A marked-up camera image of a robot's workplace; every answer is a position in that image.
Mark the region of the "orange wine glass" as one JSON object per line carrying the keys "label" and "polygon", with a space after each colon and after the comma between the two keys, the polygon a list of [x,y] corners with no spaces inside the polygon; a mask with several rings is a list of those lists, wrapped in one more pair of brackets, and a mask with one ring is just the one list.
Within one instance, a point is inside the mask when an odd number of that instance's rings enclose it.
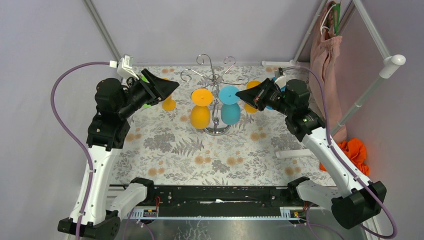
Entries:
{"label": "orange wine glass", "polygon": [[163,102],[162,102],[162,109],[170,112],[175,109],[177,103],[175,100],[172,99],[172,95],[170,94]]}
{"label": "orange wine glass", "polygon": [[194,107],[190,114],[190,123],[195,129],[206,128],[211,121],[209,105],[213,102],[213,94],[206,88],[199,88],[191,94]]}
{"label": "orange wine glass", "polygon": [[[249,81],[246,85],[246,89],[251,89],[253,87],[256,87],[257,85],[259,85],[261,82],[258,80],[252,80]],[[249,113],[249,114],[254,114],[258,111],[258,109],[254,106],[254,100],[251,97],[244,105],[244,110]]]}

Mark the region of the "orange wine glass back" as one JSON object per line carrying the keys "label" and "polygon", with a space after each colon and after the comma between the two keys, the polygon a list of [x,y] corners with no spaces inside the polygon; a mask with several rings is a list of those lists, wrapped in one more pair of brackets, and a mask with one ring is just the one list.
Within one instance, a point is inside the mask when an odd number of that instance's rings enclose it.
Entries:
{"label": "orange wine glass back", "polygon": [[172,99],[172,95],[170,94],[163,102],[162,102],[162,109],[170,112],[175,109],[177,103],[175,100]]}

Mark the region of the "blue wine glass back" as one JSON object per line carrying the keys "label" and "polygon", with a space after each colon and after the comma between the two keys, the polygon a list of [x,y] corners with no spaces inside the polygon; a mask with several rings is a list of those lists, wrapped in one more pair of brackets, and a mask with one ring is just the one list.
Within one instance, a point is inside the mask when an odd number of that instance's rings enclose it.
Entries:
{"label": "blue wine glass back", "polygon": [[284,77],[280,77],[280,78],[273,77],[271,80],[274,82],[274,85],[281,92],[284,92],[286,90],[286,79]]}

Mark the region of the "blue wine glass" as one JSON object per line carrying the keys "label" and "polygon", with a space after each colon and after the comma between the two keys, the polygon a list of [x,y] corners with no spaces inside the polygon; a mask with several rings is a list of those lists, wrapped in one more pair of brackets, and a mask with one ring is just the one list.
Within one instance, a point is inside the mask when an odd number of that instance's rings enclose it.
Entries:
{"label": "blue wine glass", "polygon": [[273,77],[271,80],[274,82],[274,85],[281,92],[284,92],[286,90],[286,79],[284,77],[280,77],[280,78]]}
{"label": "blue wine glass", "polygon": [[236,124],[241,118],[241,109],[238,104],[240,98],[236,95],[239,89],[235,86],[223,87],[218,95],[222,103],[221,119],[227,125]]}

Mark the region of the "green wine glass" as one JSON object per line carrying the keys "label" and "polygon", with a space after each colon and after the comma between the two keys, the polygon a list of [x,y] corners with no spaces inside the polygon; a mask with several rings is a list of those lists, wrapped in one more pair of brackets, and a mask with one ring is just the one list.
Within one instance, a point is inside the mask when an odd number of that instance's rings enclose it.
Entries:
{"label": "green wine glass", "polygon": [[[149,84],[150,82],[148,81],[148,79],[144,76],[141,75],[141,80],[147,84]],[[149,92],[147,92],[147,96],[148,96],[148,100],[147,102],[142,106],[143,108],[151,108],[153,106],[152,104],[152,96]]]}

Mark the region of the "blue wine glass front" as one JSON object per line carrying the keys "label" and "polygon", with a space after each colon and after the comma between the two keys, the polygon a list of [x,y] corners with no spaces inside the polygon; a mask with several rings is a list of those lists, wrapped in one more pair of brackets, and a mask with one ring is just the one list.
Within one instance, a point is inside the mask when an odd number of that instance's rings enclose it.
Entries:
{"label": "blue wine glass front", "polygon": [[223,87],[218,95],[222,103],[221,119],[227,125],[236,124],[241,118],[241,109],[238,104],[240,98],[236,95],[239,89],[235,86]]}

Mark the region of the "orange wine glass front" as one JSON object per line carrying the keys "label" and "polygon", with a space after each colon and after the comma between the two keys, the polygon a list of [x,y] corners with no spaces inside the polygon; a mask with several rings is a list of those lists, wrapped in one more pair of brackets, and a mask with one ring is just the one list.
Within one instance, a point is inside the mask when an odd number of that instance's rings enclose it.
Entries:
{"label": "orange wine glass front", "polygon": [[209,105],[213,102],[213,94],[206,88],[199,88],[191,94],[194,107],[190,114],[190,123],[195,129],[206,128],[211,121]]}

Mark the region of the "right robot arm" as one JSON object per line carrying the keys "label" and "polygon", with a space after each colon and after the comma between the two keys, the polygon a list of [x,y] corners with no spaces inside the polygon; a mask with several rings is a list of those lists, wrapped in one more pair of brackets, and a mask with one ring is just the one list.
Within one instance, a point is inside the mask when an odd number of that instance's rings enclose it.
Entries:
{"label": "right robot arm", "polygon": [[236,96],[259,111],[269,106],[284,114],[289,132],[317,157],[337,187],[332,189],[311,180],[298,180],[286,193],[291,205],[299,206],[304,201],[317,204],[331,211],[345,229],[387,211],[383,204],[387,193],[385,185],[371,181],[339,148],[324,121],[309,108],[310,92],[305,82],[291,79],[285,91],[281,91],[267,78],[255,87],[238,91]]}

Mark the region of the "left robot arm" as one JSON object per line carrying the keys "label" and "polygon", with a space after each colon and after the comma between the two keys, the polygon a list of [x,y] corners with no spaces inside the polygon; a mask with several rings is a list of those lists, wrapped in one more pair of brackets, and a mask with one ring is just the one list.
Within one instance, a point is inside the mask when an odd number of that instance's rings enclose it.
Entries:
{"label": "left robot arm", "polygon": [[112,170],[130,130],[129,118],[143,105],[156,105],[168,98],[179,83],[155,76],[149,70],[128,78],[101,80],[94,96],[96,114],[85,143],[80,143],[87,164],[80,192],[69,217],[59,221],[59,232],[76,239],[113,240],[121,221],[136,205],[157,200],[152,180],[137,177],[111,204],[107,204]]}

